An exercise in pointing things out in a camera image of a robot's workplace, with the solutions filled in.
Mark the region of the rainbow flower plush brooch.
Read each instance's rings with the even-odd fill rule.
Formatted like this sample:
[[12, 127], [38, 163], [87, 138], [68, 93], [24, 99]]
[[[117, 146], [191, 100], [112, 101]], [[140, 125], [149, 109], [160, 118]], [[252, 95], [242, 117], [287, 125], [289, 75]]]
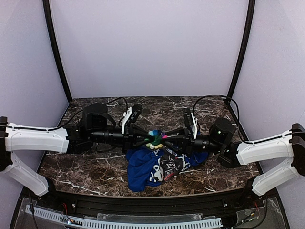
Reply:
[[152, 142], [149, 142], [146, 144], [146, 147], [155, 150], [155, 149], [161, 149], [163, 148], [163, 144], [161, 143], [161, 140], [164, 140], [167, 138], [167, 135], [165, 132], [162, 132], [161, 130], [151, 130], [148, 132], [148, 134], [152, 137], [154, 137], [154, 140]]

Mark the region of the blue printed t-shirt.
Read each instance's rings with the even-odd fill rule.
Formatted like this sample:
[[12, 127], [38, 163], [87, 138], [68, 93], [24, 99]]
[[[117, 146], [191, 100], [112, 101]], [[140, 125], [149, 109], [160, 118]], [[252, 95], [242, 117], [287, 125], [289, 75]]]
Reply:
[[195, 151], [187, 156], [164, 146], [150, 146], [147, 143], [146, 146], [129, 149], [125, 155], [128, 188], [133, 192], [144, 191], [147, 186], [157, 187], [190, 167], [203, 164], [209, 156], [206, 151]]

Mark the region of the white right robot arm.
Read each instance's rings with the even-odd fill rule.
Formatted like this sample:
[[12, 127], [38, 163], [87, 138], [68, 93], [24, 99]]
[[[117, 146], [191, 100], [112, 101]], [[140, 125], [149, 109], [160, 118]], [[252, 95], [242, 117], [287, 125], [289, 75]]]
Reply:
[[236, 168], [253, 162], [283, 158], [283, 162], [247, 181], [244, 197], [260, 197], [284, 182], [305, 174], [305, 129], [299, 124], [270, 138], [249, 142], [233, 142], [235, 126], [218, 118], [208, 135], [197, 135], [191, 129], [167, 132], [162, 143], [178, 154], [195, 151], [218, 154], [217, 161], [226, 168]]

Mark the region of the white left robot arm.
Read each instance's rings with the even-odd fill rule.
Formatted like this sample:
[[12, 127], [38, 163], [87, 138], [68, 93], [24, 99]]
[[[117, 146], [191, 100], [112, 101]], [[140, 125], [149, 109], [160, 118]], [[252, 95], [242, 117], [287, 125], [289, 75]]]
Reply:
[[22, 162], [15, 151], [76, 153], [89, 149], [93, 143], [106, 143], [127, 150], [152, 142], [153, 139], [153, 136], [135, 127], [124, 131], [113, 126], [91, 130], [85, 127], [30, 127], [10, 123], [7, 117], [2, 116], [0, 118], [0, 172], [7, 174], [35, 195], [42, 197], [55, 190], [53, 182]]

